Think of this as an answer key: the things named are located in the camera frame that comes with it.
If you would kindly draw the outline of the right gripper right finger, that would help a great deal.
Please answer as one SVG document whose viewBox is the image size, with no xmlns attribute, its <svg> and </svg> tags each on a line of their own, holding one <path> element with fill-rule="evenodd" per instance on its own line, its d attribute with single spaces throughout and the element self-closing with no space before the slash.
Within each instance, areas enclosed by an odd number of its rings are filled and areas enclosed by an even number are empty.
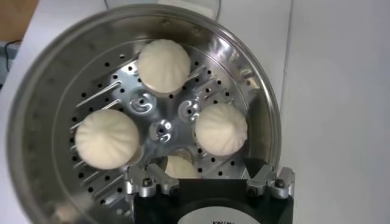
<svg viewBox="0 0 390 224">
<path fill-rule="evenodd" d="M 269 188 L 276 199 L 294 196 L 295 173 L 292 168 L 283 167 L 279 174 L 266 161 L 258 158 L 244 158 L 244 165 L 249 174 L 246 181 L 250 197 L 260 197 Z"/>
</svg>

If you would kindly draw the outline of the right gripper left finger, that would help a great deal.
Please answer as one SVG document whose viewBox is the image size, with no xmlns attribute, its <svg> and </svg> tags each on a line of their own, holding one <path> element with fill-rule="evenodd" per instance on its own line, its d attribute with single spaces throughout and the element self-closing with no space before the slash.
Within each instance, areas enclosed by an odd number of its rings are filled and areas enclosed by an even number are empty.
<svg viewBox="0 0 390 224">
<path fill-rule="evenodd" d="M 155 158 L 143 167 L 129 166 L 124 176 L 126 194 L 153 197 L 159 187 L 161 194 L 176 196 L 179 193 L 179 180 L 165 173 L 167 164 L 167 158 Z"/>
</svg>

